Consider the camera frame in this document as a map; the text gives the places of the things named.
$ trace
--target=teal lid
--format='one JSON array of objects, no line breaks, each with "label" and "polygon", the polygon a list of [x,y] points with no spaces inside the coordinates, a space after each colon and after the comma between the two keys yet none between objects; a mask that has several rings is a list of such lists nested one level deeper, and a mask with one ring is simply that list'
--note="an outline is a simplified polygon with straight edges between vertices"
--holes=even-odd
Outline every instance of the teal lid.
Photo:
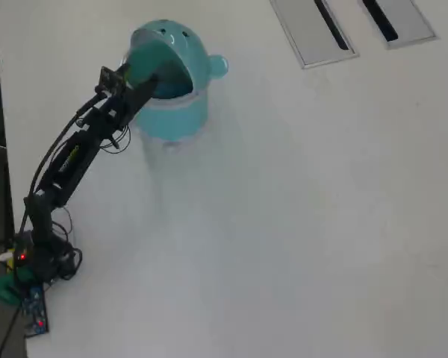
[{"label": "teal lid", "polygon": [[227,60],[219,55],[209,56],[202,41],[188,27],[170,20],[156,20],[138,28],[131,37],[126,62],[131,64],[129,83],[134,86],[152,73],[172,86],[158,89],[158,97],[200,92],[212,78],[221,78],[228,71]]}]

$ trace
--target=robotic arm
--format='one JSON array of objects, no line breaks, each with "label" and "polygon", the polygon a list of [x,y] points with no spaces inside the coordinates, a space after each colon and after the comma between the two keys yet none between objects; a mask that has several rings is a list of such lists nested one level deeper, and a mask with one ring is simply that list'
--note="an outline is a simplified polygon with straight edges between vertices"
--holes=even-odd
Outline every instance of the robotic arm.
[{"label": "robotic arm", "polygon": [[[123,132],[152,97],[158,77],[153,75],[136,88],[130,88],[126,83],[129,67],[124,64],[116,71],[102,67],[96,95],[77,111],[40,163],[30,192],[24,199],[22,225],[13,240],[13,273],[8,275],[13,275],[13,280],[6,283],[4,280],[6,287],[1,290],[4,296],[0,296],[3,300],[7,300],[7,296],[9,303],[20,302],[31,286],[50,283],[58,278],[69,280],[78,270],[81,251],[54,234],[52,211],[66,205],[104,140],[109,140],[119,149],[113,133]],[[62,142],[74,124],[80,130]],[[37,184],[50,157],[49,166]],[[33,225],[30,231],[24,230],[27,217]]]}]

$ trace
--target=teal plastic container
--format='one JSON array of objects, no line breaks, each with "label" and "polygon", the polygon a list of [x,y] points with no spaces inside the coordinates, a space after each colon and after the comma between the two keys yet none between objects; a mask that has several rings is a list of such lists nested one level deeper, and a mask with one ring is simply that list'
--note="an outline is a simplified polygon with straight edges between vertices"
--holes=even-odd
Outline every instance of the teal plastic container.
[{"label": "teal plastic container", "polygon": [[170,20],[138,28],[124,61],[131,65],[127,80],[132,87],[158,75],[153,98],[135,122],[164,142],[180,142],[199,132],[208,119],[209,83],[228,72],[223,56],[208,55],[192,30]]}]

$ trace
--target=white tabletop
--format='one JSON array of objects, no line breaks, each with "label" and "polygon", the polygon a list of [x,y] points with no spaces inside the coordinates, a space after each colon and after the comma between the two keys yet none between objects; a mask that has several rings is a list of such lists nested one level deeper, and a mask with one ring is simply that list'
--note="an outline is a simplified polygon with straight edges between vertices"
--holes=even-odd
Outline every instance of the white tabletop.
[{"label": "white tabletop", "polygon": [[391,51],[330,3],[360,57],[302,71],[267,0],[0,0],[16,223],[136,27],[183,22],[231,68],[190,145],[98,155],[30,358],[448,358],[448,0],[417,1],[439,40]]}]

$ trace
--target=metal slot cover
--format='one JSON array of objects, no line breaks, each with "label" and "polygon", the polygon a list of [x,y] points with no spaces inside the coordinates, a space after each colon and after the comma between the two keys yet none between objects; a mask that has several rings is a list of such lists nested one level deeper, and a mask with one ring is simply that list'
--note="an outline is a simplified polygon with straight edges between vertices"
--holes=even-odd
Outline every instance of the metal slot cover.
[{"label": "metal slot cover", "polygon": [[412,0],[361,0],[390,48],[436,38]]},{"label": "metal slot cover", "polygon": [[302,67],[356,56],[325,0],[270,0]]}]

